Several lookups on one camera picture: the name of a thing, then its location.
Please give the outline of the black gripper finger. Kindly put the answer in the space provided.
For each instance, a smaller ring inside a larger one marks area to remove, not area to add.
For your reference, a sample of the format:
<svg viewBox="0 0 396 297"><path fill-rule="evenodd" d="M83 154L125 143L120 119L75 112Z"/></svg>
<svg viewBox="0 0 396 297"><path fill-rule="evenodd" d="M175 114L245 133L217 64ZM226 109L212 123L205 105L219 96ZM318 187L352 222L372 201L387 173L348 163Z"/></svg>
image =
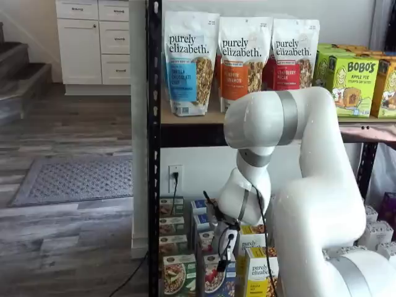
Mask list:
<svg viewBox="0 0 396 297"><path fill-rule="evenodd" d="M219 253L217 272L224 272L231 262L231 246L227 244L223 251Z"/></svg>

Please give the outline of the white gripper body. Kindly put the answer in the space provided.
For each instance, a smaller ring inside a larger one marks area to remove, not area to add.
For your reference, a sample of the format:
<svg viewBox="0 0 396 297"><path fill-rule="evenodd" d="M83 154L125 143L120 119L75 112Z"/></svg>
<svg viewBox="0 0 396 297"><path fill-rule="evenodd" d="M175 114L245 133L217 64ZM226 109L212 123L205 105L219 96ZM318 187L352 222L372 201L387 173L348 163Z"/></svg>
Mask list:
<svg viewBox="0 0 396 297"><path fill-rule="evenodd" d="M239 222L218 222L214 227L212 247L221 260L231 260L238 233Z"/></svg>

